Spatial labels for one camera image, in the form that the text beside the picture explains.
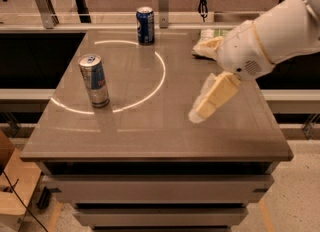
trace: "countertop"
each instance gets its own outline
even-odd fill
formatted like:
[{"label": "countertop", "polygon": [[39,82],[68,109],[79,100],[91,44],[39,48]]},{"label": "countertop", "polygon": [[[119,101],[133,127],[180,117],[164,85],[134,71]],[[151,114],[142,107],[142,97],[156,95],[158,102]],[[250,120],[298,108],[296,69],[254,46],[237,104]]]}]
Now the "countertop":
[{"label": "countertop", "polygon": [[[292,152],[259,87],[238,94],[201,124],[188,113],[215,61],[195,59],[199,30],[89,30],[22,151],[24,161],[289,161]],[[110,104],[93,108],[78,67],[102,57]]]}]

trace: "light ring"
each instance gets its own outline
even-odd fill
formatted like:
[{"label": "light ring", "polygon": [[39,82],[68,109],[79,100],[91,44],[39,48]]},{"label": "light ring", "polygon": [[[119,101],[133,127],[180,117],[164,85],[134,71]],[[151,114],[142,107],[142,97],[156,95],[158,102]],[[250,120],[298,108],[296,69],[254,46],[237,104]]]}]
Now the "light ring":
[{"label": "light ring", "polygon": [[[133,41],[125,41],[125,40],[104,40],[104,41],[97,41],[97,42],[94,42],[95,45],[98,45],[98,44],[109,44],[109,43],[126,43],[126,44],[132,44],[132,45],[136,45],[138,46],[139,44],[137,42],[133,42]],[[166,78],[166,65],[161,57],[161,55],[158,53],[158,52],[154,52],[155,55],[157,56],[157,58],[159,59],[161,65],[162,65],[162,69],[163,69],[163,74],[162,74],[162,77],[161,77],[161,80],[159,82],[159,84],[157,85],[157,87],[146,97],[144,97],[142,100],[139,100],[133,104],[130,104],[130,105],[127,105],[123,108],[118,108],[118,109],[115,109],[113,110],[113,113],[118,113],[118,112],[122,112],[124,110],[127,110],[127,109],[130,109],[130,108],[134,108],[140,104],[142,104],[143,102],[147,101],[148,99],[150,99],[152,96],[154,96],[158,91],[159,89],[161,88],[161,86],[163,85],[164,83],[164,80]],[[67,107],[66,105],[62,104],[62,103],[59,103],[57,100],[55,100],[54,98],[51,98],[51,100],[58,106],[66,109],[66,110],[69,110],[71,112],[76,112],[76,113],[81,113],[81,114],[85,114],[85,115],[93,115],[94,112],[88,112],[88,111],[81,111],[81,110],[77,110],[77,109],[73,109],[73,108],[69,108]]]}]

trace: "red bull can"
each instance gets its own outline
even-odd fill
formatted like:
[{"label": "red bull can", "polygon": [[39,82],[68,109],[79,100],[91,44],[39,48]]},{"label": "red bull can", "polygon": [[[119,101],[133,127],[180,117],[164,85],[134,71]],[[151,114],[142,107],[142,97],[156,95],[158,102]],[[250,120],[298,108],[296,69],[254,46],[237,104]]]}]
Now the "red bull can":
[{"label": "red bull can", "polygon": [[101,57],[97,54],[86,54],[79,59],[78,64],[92,106],[106,106],[110,99]]},{"label": "red bull can", "polygon": [[154,43],[154,14],[150,7],[137,9],[137,31],[139,44],[148,45]]}]

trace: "drawer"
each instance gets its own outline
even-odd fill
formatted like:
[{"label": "drawer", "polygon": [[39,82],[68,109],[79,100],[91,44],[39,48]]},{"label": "drawer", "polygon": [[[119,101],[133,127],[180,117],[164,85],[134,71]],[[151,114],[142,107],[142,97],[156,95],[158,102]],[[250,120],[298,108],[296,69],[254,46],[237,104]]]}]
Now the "drawer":
[{"label": "drawer", "polygon": [[254,176],[46,176],[60,202],[76,203],[248,203],[258,202],[273,183]]},{"label": "drawer", "polygon": [[246,208],[158,206],[79,210],[74,217],[90,227],[217,227],[239,225]]},{"label": "drawer", "polygon": [[230,228],[99,228],[98,230],[93,231],[99,231],[99,232],[231,232]]}]

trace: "table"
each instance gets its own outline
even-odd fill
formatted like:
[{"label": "table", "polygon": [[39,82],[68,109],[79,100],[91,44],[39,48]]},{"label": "table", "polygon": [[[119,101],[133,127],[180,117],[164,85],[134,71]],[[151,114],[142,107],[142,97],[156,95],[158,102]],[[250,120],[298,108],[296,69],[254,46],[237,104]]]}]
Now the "table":
[{"label": "table", "polygon": [[[87,32],[21,154],[82,225],[229,231],[293,158],[255,82],[204,123],[188,120],[205,78],[221,72],[192,57],[198,33],[157,30],[141,46],[136,30]],[[77,65],[87,53],[103,59],[104,108],[92,108]]]}]

